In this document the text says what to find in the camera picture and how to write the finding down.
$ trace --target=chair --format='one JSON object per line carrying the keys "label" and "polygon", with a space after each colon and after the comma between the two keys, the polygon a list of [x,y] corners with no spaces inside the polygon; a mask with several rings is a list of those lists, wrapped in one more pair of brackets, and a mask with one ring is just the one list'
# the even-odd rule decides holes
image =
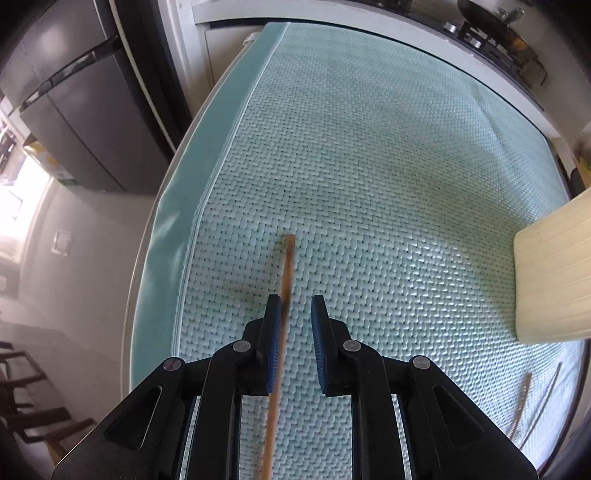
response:
{"label": "chair", "polygon": [[[0,342],[0,348],[12,349],[12,344]],[[26,358],[35,373],[27,377],[13,378],[12,369],[8,360],[14,358]],[[16,402],[14,400],[14,390],[16,388],[25,388],[31,383],[47,379],[41,367],[28,353],[23,351],[0,353],[0,364],[4,364],[6,370],[6,376],[0,372],[0,417],[5,420],[6,427],[11,434],[16,433],[25,443],[42,442],[45,439],[44,435],[31,436],[25,430],[71,419],[70,413],[65,407],[27,413],[20,411],[21,408],[32,408],[33,405],[30,403]]]}
{"label": "chair", "polygon": [[57,465],[70,451],[70,449],[66,449],[62,445],[61,441],[95,424],[96,422],[93,419],[86,419],[46,433],[44,440],[54,465]]}

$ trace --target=teal mattress edge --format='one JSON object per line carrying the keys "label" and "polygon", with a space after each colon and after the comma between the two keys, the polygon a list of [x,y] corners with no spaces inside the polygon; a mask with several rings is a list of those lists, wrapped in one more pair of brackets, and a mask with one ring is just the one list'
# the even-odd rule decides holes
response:
{"label": "teal mattress edge", "polygon": [[[204,111],[196,116],[186,133],[189,141],[175,154],[172,165],[177,167],[158,202],[139,285],[129,362],[130,390],[163,360],[177,355],[190,240],[199,228],[199,212],[207,202],[252,91],[287,25],[272,23],[265,27]],[[197,152],[199,162],[178,161]]]}

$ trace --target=wooden stick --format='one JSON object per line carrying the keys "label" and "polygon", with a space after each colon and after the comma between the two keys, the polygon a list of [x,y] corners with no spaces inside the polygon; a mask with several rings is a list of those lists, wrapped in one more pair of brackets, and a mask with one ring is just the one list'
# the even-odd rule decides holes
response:
{"label": "wooden stick", "polygon": [[548,390],[548,394],[546,395],[544,403],[542,403],[542,407],[540,408],[538,414],[536,415],[535,420],[534,420],[534,424],[531,426],[530,431],[528,432],[528,434],[525,437],[525,440],[523,442],[521,442],[521,445],[519,446],[519,450],[523,450],[523,447],[525,446],[527,441],[530,439],[531,434],[534,433],[534,430],[537,427],[538,422],[540,421],[540,418],[542,417],[542,414],[544,413],[546,405],[550,401],[550,397],[552,396],[552,392],[554,391],[554,387],[556,386],[556,381],[558,380],[558,376],[560,375],[561,368],[562,368],[562,362],[560,362],[558,364],[558,368],[556,369],[556,373],[554,374],[554,378],[552,379],[552,383],[550,384],[550,389]]}
{"label": "wooden stick", "polygon": [[513,425],[511,427],[511,431],[507,435],[509,440],[513,441],[515,435],[517,434],[517,427],[521,421],[521,417],[523,416],[523,411],[525,408],[525,403],[527,402],[527,395],[530,392],[530,385],[531,385],[531,373],[526,373],[525,378],[523,380],[523,385],[521,386],[520,398],[519,403],[517,406],[517,412],[515,413],[515,420],[513,421]]}
{"label": "wooden stick", "polygon": [[296,236],[289,233],[285,236],[287,251],[283,264],[283,278],[281,280],[281,324],[279,329],[279,351],[277,354],[277,376],[275,387],[269,396],[269,413],[267,415],[267,432],[265,433],[265,450],[262,456],[262,480],[271,480],[273,470],[273,454],[275,453],[275,438],[279,421],[279,400],[285,361],[285,344],[290,317],[291,290],[294,276],[294,260],[296,254]]}

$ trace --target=metal screw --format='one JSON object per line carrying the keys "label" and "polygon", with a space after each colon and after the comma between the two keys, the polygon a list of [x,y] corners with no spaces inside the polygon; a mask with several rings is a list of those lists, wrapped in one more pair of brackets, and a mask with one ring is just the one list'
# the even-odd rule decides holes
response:
{"label": "metal screw", "polygon": [[361,350],[361,343],[357,340],[346,340],[343,342],[343,348],[348,352],[359,352]]}
{"label": "metal screw", "polygon": [[172,356],[164,361],[164,369],[168,370],[169,372],[174,372],[175,370],[181,368],[182,364],[183,361],[180,358]]}
{"label": "metal screw", "polygon": [[238,340],[234,342],[232,348],[235,352],[248,352],[251,349],[251,343],[248,340]]}
{"label": "metal screw", "polygon": [[413,365],[421,370],[426,370],[431,366],[431,362],[426,356],[416,356],[413,358]]}

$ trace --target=white wall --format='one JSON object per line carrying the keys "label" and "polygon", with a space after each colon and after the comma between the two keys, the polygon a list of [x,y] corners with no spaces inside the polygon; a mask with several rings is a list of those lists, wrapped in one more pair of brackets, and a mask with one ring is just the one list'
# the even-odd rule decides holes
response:
{"label": "white wall", "polygon": [[[120,401],[126,302],[153,197],[54,182],[21,266],[18,300],[0,297],[0,339],[41,365],[70,414],[100,421]],[[68,256],[51,251],[72,233]]]}

